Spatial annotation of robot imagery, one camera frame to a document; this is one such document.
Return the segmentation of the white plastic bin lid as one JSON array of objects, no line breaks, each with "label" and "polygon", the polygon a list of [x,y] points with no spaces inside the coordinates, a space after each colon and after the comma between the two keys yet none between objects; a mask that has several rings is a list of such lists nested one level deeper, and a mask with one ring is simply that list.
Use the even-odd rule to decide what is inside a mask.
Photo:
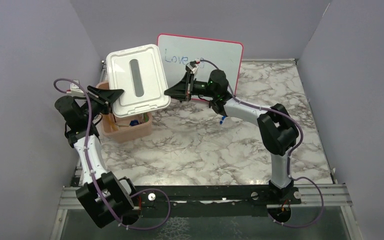
[{"label": "white plastic bin lid", "polygon": [[106,59],[111,90],[124,90],[112,104],[117,118],[126,118],[168,107],[168,84],[157,45],[147,44],[111,52]]}]

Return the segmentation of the graduated cylinder blue base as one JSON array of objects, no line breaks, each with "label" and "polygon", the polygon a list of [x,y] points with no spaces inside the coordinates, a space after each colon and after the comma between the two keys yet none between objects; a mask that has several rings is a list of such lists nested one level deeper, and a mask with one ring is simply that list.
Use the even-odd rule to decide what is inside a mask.
[{"label": "graduated cylinder blue base", "polygon": [[139,124],[140,124],[139,121],[135,119],[135,120],[130,121],[129,126],[134,127],[134,126],[137,126]]}]

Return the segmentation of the pink plastic bin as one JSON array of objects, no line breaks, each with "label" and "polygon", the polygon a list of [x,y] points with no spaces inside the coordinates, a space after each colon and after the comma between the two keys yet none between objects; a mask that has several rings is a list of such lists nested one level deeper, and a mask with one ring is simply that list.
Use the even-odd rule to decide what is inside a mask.
[{"label": "pink plastic bin", "polygon": [[[144,113],[125,118],[119,118],[113,115],[118,130],[112,131],[108,122],[108,114],[104,114],[103,119],[100,122],[100,133],[118,143],[124,143],[149,136],[152,133],[153,116],[150,112],[147,112],[148,121],[143,123],[143,115]],[[139,124],[136,126],[129,126],[129,123],[132,120],[138,120]]]}]

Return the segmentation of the yellow rubber tube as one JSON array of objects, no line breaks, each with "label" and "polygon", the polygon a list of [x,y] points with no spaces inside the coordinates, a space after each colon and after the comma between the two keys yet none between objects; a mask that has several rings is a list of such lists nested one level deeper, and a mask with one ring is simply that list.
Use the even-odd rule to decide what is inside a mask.
[{"label": "yellow rubber tube", "polygon": [[113,118],[113,115],[112,114],[108,114],[107,116],[107,119],[108,119],[108,123],[111,127],[111,131],[112,132],[115,132],[118,130],[118,126],[116,125],[116,123],[114,122],[114,118]]}]

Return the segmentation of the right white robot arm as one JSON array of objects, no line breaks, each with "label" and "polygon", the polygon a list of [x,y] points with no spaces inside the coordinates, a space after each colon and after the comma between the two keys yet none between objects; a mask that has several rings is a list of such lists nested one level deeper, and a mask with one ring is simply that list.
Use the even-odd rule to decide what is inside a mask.
[{"label": "right white robot arm", "polygon": [[293,185],[290,176],[290,153],[300,137],[297,124],[282,104],[271,107],[257,106],[242,101],[230,93],[226,74],[213,70],[207,82],[197,81],[188,70],[174,86],[164,94],[180,102],[190,101],[192,96],[210,98],[209,107],[223,117],[233,117],[258,127],[264,147],[270,152],[272,187],[269,199],[280,204],[289,196],[288,187]]}]

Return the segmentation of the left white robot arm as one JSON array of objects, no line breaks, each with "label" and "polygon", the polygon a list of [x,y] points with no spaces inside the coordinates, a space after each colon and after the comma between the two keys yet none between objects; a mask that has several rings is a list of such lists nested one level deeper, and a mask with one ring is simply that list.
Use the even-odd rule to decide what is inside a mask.
[{"label": "left white robot arm", "polygon": [[92,86],[87,90],[83,105],[79,105],[73,96],[66,95],[57,99],[54,107],[69,127],[64,135],[78,153],[83,169],[83,182],[75,192],[76,198],[93,222],[103,228],[134,209],[137,191],[129,178],[117,179],[105,167],[99,132],[93,123],[96,116],[112,111],[112,105],[124,90]]}]

